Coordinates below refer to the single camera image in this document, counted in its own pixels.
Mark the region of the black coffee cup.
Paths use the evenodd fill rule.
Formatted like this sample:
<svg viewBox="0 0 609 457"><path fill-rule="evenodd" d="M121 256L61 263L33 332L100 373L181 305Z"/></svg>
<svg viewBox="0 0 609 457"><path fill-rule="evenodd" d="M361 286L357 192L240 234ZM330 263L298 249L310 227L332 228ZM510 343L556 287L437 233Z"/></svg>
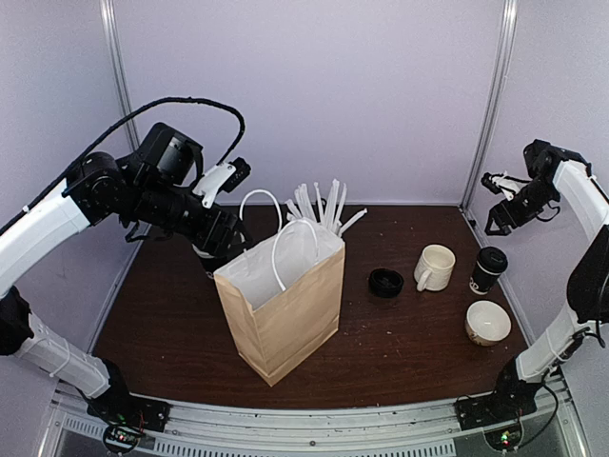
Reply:
<svg viewBox="0 0 609 457"><path fill-rule="evenodd" d="M469 287L474 293L485 295L497 283L500 276L501 275L488 274L486 271L479 268L476 258L476 264L470 275Z"/></svg>

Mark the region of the brown paper bag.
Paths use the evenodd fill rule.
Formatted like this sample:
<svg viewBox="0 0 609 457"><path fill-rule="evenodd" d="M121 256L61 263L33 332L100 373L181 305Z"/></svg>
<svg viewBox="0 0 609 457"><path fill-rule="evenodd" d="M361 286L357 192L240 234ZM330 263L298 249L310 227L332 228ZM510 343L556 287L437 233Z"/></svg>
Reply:
<svg viewBox="0 0 609 457"><path fill-rule="evenodd" d="M238 353L270 386L338 331L344 257L340 236L301 216L215 270Z"/></svg>

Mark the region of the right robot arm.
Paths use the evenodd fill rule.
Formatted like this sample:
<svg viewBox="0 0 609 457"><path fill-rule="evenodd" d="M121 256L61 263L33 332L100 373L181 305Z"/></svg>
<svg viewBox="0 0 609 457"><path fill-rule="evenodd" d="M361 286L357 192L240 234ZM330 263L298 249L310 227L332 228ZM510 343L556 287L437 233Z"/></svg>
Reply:
<svg viewBox="0 0 609 457"><path fill-rule="evenodd" d="M507 236L540 218L552 202L566 201L588 240L587 250L569 276L566 303L535 343L501 370L488 412L509 419L535 398L546 376L559 368L587 338L602 339L608 321L608 196L579 153L536 139L523 150L528 177L514 189L507 174L486 173L482 184L504 198L489 210L484 231Z"/></svg>

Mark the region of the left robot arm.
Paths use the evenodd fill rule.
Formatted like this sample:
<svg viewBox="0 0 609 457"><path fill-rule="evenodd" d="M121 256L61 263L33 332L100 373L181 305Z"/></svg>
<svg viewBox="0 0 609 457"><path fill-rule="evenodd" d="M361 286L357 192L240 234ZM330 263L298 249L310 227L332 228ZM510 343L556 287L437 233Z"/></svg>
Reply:
<svg viewBox="0 0 609 457"><path fill-rule="evenodd" d="M202 258L225 260L245 237L241 220L216 205L250 174L243 159L203 169L203 148L178 130L157 123L141 146L115 159L86 154L18 219L1 230L1 352L31 361L74 387L117 423L137 412L120 372L110 361L86 354L50 330L31 310L15 283L70 237L111 214L123 226L145 222L165 235L178 233Z"/></svg>

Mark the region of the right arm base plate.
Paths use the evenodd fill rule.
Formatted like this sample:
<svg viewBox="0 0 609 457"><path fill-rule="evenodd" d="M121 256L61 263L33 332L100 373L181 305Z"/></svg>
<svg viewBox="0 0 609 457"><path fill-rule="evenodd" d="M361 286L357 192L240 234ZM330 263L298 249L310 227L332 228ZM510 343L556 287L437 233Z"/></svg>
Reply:
<svg viewBox="0 0 609 457"><path fill-rule="evenodd" d="M458 400L454 407L461 430L517 421L521 416L537 411L534 399L514 395L504 397L498 393L464 398Z"/></svg>

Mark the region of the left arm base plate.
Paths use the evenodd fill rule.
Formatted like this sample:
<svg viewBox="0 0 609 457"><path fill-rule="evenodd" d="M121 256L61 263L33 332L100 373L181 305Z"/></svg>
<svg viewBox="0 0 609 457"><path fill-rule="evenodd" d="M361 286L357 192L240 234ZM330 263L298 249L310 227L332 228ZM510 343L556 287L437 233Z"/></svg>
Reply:
<svg viewBox="0 0 609 457"><path fill-rule="evenodd" d="M108 425L129 427L137 431L165 430L170 404L164 401L129 395L126 401L114 401L100 396L90 399L84 396L88 404L87 413L98 417Z"/></svg>

